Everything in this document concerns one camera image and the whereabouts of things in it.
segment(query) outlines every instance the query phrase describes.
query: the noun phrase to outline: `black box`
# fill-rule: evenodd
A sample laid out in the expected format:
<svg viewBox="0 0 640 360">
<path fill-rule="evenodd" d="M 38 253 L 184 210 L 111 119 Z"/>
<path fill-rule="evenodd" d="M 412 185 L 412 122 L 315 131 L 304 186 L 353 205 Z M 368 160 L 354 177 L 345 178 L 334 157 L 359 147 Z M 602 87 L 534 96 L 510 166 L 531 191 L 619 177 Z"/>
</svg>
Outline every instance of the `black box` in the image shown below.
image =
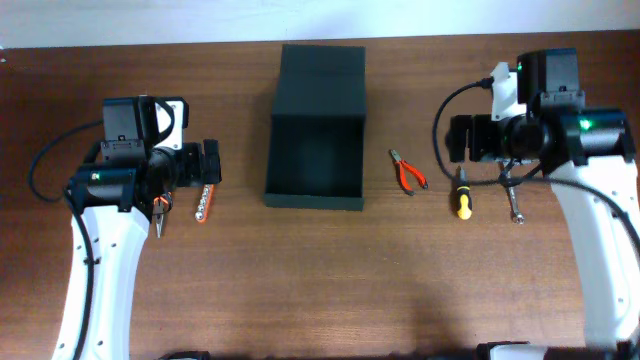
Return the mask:
<svg viewBox="0 0 640 360">
<path fill-rule="evenodd" d="M 284 45 L 265 204 L 362 211 L 362 47 Z"/>
</svg>

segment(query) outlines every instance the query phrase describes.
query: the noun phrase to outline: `orange-handled pliers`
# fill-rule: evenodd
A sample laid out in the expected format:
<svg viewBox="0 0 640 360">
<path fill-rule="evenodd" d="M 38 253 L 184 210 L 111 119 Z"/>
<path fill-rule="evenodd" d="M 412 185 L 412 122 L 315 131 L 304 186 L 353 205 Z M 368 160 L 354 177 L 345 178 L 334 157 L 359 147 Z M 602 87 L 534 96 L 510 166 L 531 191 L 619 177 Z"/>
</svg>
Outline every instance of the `orange-handled pliers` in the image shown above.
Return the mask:
<svg viewBox="0 0 640 360">
<path fill-rule="evenodd" d="M 162 226 L 164 226 L 164 217 L 173 207 L 173 199 L 171 193 L 162 194 L 153 199 L 153 217 L 156 220 L 156 235 L 158 239 L 162 235 Z"/>
<path fill-rule="evenodd" d="M 396 171 L 398 173 L 398 182 L 400 183 L 400 187 L 402 187 L 402 190 L 404 190 L 404 192 L 407 195 L 413 196 L 415 192 L 411 189 L 411 186 L 409 186 L 409 183 L 407 183 L 407 177 L 404 176 L 405 169 L 408 172 L 410 172 L 411 175 L 413 175 L 416 178 L 416 180 L 418 180 L 418 185 L 420 185 L 421 188 L 426 190 L 429 187 L 429 185 L 427 184 L 427 179 L 424 177 L 424 175 L 422 175 L 420 170 L 409 165 L 409 163 L 406 162 L 405 160 L 402 160 L 400 155 L 398 155 L 397 151 L 389 150 L 389 153 L 391 154 L 391 157 L 393 158 L 393 163 L 396 166 Z"/>
</svg>

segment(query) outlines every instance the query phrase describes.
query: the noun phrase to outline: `wrench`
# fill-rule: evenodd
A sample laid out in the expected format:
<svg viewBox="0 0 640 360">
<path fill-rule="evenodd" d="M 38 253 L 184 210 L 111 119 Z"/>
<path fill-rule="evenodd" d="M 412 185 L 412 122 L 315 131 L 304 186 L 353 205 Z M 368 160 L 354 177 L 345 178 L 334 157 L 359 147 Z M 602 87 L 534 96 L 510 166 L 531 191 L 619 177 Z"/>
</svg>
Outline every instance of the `wrench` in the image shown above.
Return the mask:
<svg viewBox="0 0 640 360">
<path fill-rule="evenodd" d="M 511 178 L 511 171 L 507 171 L 507 179 Z M 518 209 L 518 199 L 516 198 L 516 188 L 514 186 L 507 188 L 507 194 L 509 195 L 509 203 L 511 204 L 511 220 L 518 224 L 524 224 L 524 215 Z"/>
</svg>

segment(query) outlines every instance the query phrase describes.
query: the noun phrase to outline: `wooden table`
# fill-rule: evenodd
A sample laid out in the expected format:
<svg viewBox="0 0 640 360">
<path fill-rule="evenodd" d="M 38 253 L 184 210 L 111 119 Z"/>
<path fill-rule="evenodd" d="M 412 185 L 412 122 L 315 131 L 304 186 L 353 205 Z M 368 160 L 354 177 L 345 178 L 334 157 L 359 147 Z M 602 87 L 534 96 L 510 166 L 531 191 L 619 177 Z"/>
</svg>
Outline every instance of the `wooden table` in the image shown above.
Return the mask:
<svg viewBox="0 0 640 360">
<path fill-rule="evenodd" d="M 131 357 L 176 349 L 252 356 L 383 355 L 497 340 L 583 344 L 580 284 L 567 227 L 546 186 L 519 188 L 524 226 L 502 188 L 474 188 L 474 215 L 449 208 L 430 142 L 433 116 L 458 87 L 520 53 L 576 47 L 591 105 L 640 116 L 640 32 L 441 36 L 313 42 L 367 47 L 363 212 L 263 205 L 270 105 L 281 43 L 5 50 L 0 64 L 0 357 L 48 358 L 71 263 L 70 213 L 37 201 L 29 163 L 55 135 L 101 115 L 103 98 L 183 96 L 187 141 L 220 140 L 223 182 L 206 225 L 201 189 L 180 189 L 162 239 L 138 266 Z M 488 92 L 443 114 L 490 112 Z M 59 191 L 93 129 L 37 170 Z M 636 141 L 640 134 L 636 132 Z M 425 172 L 415 197 L 398 187 L 389 148 Z M 467 165 L 472 178 L 496 176 Z"/>
</svg>

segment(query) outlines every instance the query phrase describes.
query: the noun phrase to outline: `cable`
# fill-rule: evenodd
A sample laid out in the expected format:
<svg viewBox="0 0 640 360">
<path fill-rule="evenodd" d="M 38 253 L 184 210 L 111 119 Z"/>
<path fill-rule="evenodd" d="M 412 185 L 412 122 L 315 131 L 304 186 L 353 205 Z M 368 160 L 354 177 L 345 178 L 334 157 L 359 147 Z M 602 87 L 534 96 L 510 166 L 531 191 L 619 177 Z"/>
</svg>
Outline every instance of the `cable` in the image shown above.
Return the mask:
<svg viewBox="0 0 640 360">
<path fill-rule="evenodd" d="M 58 196 L 55 198 L 51 198 L 51 197 L 47 197 L 45 195 L 42 195 L 38 190 L 36 190 L 36 187 L 33 183 L 33 173 L 35 172 L 36 166 L 38 165 L 38 162 L 40 161 L 40 159 L 47 153 L 49 152 L 49 150 L 51 150 L 52 147 L 54 147 L 56 144 L 58 144 L 60 141 L 68 138 L 69 136 L 76 134 L 82 130 L 86 130 L 86 129 L 90 129 L 94 126 L 98 126 L 102 124 L 102 120 L 96 121 L 96 122 L 92 122 L 92 123 L 88 123 L 88 124 L 84 124 L 84 125 L 80 125 L 78 127 L 75 127 L 69 131 L 67 131 L 66 133 L 58 136 L 57 138 L 53 139 L 53 141 L 51 141 L 50 143 L 48 143 L 45 147 L 42 148 L 42 150 L 40 150 L 40 152 L 38 152 L 38 154 L 36 154 L 36 156 L 33 158 L 33 161 L 31 162 L 31 167 L 29 168 L 29 174 L 27 175 L 27 184 L 29 185 L 29 188 L 31 189 L 31 192 L 33 192 L 33 195 L 35 195 L 38 199 L 42 200 L 42 201 L 46 201 L 49 203 L 54 203 L 54 202 L 58 202 L 60 201 L 60 199 L 62 199 L 62 196 Z"/>
<path fill-rule="evenodd" d="M 472 88 L 476 88 L 476 87 L 482 87 L 483 89 L 489 89 L 491 88 L 491 85 L 493 83 L 493 78 L 484 78 L 480 81 L 476 81 L 474 83 L 471 84 L 467 84 L 463 87 L 461 87 L 460 89 L 454 91 L 451 95 L 449 95 L 444 102 L 442 103 L 442 105 L 440 105 L 440 108 L 438 109 L 438 112 L 436 113 L 436 116 L 433 120 L 433 129 L 432 129 L 432 135 L 433 135 L 433 150 L 436 156 L 436 160 L 438 162 L 438 166 L 440 167 L 440 170 L 442 171 L 442 173 L 448 177 L 450 180 L 452 181 L 456 181 L 456 178 L 453 174 L 451 174 L 444 166 L 444 163 L 442 162 L 442 157 L 440 156 L 440 150 L 438 149 L 438 123 L 440 121 L 440 116 L 442 115 L 442 111 L 444 110 L 444 108 L 447 106 L 447 104 L 457 95 L 459 95 L 460 93 L 472 89 Z M 625 231 L 627 232 L 627 234 L 629 235 L 629 238 L 631 238 L 632 244 L 636 250 L 636 253 L 638 255 L 640 255 L 640 237 L 638 236 L 638 232 L 636 231 L 636 229 L 634 228 L 633 224 L 631 223 L 631 220 L 629 219 L 629 214 L 627 214 L 624 210 L 622 210 L 622 208 L 615 202 L 613 201 L 611 198 L 609 198 L 607 195 L 603 194 L 602 192 L 586 186 L 584 184 L 575 182 L 575 181 L 571 181 L 571 180 L 562 180 L 562 179 L 553 179 L 553 178 L 549 178 L 549 177 L 533 177 L 536 173 L 538 173 L 542 168 L 541 164 L 538 164 L 535 168 L 533 168 L 529 173 L 527 173 L 524 177 L 518 177 L 518 178 L 510 178 L 510 179 L 506 179 L 506 178 L 499 178 L 496 180 L 480 180 L 480 181 L 468 181 L 469 185 L 473 185 L 473 186 L 490 186 L 490 185 L 502 185 L 504 187 L 512 187 L 512 186 L 516 186 L 519 185 L 523 182 L 531 182 L 531 183 L 538 183 L 538 184 L 556 184 L 556 185 L 561 185 L 561 186 L 567 186 L 567 187 L 571 187 L 574 189 L 578 189 L 578 190 L 582 190 L 582 191 L 586 191 L 594 196 L 596 196 L 597 198 L 599 198 L 600 200 L 604 201 L 610 208 L 611 210 L 618 216 L 618 219 L 622 222 L 622 225 L 624 226 Z M 630 351 L 630 356 L 629 359 L 633 359 L 635 358 L 635 356 L 640 352 L 640 347 L 638 346 L 638 343 L 633 345 L 633 349 L 632 351 Z"/>
<path fill-rule="evenodd" d="M 538 98 L 538 95 L 542 93 L 543 93 L 542 90 L 537 90 L 536 93 L 529 98 L 529 101 L 527 101 L 527 122 L 531 121 L 531 116 L 533 115 L 533 103 Z"/>
<path fill-rule="evenodd" d="M 507 178 L 507 174 L 509 174 L 509 172 L 511 171 L 511 169 L 513 169 L 513 167 L 516 165 L 516 159 L 511 159 L 509 160 L 509 163 L 507 165 L 504 165 L 502 167 L 502 171 L 500 171 L 500 175 L 498 175 L 498 179 L 503 180 Z"/>
<path fill-rule="evenodd" d="M 84 311 L 82 314 L 82 325 L 80 326 L 80 335 L 78 337 L 78 343 L 76 345 L 76 350 L 73 355 L 73 360 L 80 359 L 82 355 L 82 349 L 84 348 L 84 343 L 87 338 L 87 330 L 89 328 L 89 316 L 91 314 L 91 300 L 93 297 L 93 249 L 91 248 L 91 241 L 89 240 L 89 233 L 87 232 L 87 228 L 84 225 L 84 221 L 82 221 L 82 217 L 78 212 L 78 209 L 73 205 L 73 199 L 71 195 L 65 190 L 62 192 L 62 197 L 64 197 L 65 202 L 69 206 L 71 210 L 71 214 L 73 214 L 73 218 L 76 220 L 78 224 L 78 228 L 80 229 L 80 233 L 82 234 L 82 240 L 84 241 L 84 249 L 87 254 L 87 258 L 85 259 L 85 264 L 87 265 L 87 292 L 85 293 L 84 298 Z"/>
<path fill-rule="evenodd" d="M 84 160 L 82 160 L 83 164 L 93 164 L 96 162 L 96 159 L 98 158 L 98 154 L 100 153 L 101 144 L 102 144 L 102 140 L 99 140 L 94 142 L 93 145 L 91 145 L 91 148 L 89 148 L 89 151 L 84 156 Z"/>
</svg>

